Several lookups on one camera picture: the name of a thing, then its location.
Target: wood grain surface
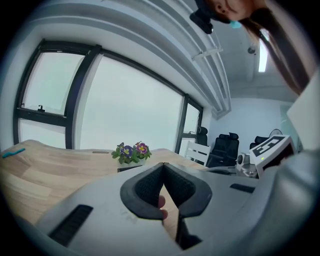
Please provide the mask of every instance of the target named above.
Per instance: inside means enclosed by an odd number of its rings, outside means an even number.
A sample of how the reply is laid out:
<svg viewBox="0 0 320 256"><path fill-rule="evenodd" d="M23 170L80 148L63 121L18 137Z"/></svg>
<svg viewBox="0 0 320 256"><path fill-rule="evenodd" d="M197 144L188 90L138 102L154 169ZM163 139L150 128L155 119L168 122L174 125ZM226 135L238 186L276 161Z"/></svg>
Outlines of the wood grain surface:
<svg viewBox="0 0 320 256"><path fill-rule="evenodd" d="M2 158L4 153L21 148L25 150ZM35 140L26 140L3 151L0 157L0 179L8 205L13 213L35 224L49 208L86 183L116 174L118 162L112 159L111 152L100 149L61 149ZM198 170L205 168L168 149L151 152L152 156L146 165L170 162ZM178 209L165 187L162 187L160 194L166 199L163 209L168 211L163 225L174 239Z"/></svg>

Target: black headset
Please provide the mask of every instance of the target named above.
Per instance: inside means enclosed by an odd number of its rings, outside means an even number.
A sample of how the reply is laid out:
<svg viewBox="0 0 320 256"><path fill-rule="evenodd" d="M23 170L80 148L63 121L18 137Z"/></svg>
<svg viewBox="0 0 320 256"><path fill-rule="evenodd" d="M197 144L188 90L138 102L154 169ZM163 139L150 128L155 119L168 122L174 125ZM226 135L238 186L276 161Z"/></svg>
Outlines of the black headset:
<svg viewBox="0 0 320 256"><path fill-rule="evenodd" d="M205 0L195 0L198 10L191 13L190 20L192 20L200 29L206 34L211 34L214 26L211 24L211 19L225 24L229 24L230 20L220 18Z"/></svg>

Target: blue object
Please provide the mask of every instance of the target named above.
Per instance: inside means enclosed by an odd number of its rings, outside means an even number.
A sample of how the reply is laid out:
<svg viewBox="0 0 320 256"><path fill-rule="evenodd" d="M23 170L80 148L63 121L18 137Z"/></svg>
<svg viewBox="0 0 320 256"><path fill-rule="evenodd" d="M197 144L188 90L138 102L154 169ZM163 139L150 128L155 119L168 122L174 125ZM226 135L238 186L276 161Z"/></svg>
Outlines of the blue object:
<svg viewBox="0 0 320 256"><path fill-rule="evenodd" d="M239 28L241 28L241 23L240 22L238 22L238 21L231 21L230 22L230 26L231 26L231 28L233 28L233 29L239 29Z"/></svg>
<svg viewBox="0 0 320 256"><path fill-rule="evenodd" d="M14 155L16 155L16 154L18 154L18 153L20 153L20 152L22 152L24 150L26 150L26 149L25 148L21 148L21 149L17 150L16 152L7 152L7 153L2 155L2 158L7 158L9 156L14 156Z"/></svg>

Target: window latch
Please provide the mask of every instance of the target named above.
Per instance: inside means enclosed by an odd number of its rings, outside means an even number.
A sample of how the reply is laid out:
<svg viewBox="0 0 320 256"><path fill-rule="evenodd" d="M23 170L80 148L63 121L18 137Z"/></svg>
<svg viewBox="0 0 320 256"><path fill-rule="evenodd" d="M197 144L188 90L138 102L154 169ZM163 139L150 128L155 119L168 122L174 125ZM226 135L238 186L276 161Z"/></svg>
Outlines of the window latch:
<svg viewBox="0 0 320 256"><path fill-rule="evenodd" d="M39 107L40 107L40 108L38 108L38 111L39 111L39 112L45 112L45 110L43 109L43 106L42 106L42 105L39 105Z"/></svg>

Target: finger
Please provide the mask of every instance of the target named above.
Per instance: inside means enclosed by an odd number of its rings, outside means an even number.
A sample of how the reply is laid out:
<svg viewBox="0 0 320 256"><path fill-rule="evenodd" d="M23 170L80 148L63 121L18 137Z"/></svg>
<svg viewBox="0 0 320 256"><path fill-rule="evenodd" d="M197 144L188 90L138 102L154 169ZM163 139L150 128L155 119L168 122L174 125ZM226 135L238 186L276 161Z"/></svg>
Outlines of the finger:
<svg viewBox="0 0 320 256"><path fill-rule="evenodd" d="M166 203L166 199L163 195L160 195L159 196L159 201L158 201L158 208L162 208L165 206L165 203Z"/></svg>
<svg viewBox="0 0 320 256"><path fill-rule="evenodd" d="M168 211L165 209L161 209L160 211L162 212L163 220L165 220L168 217Z"/></svg>

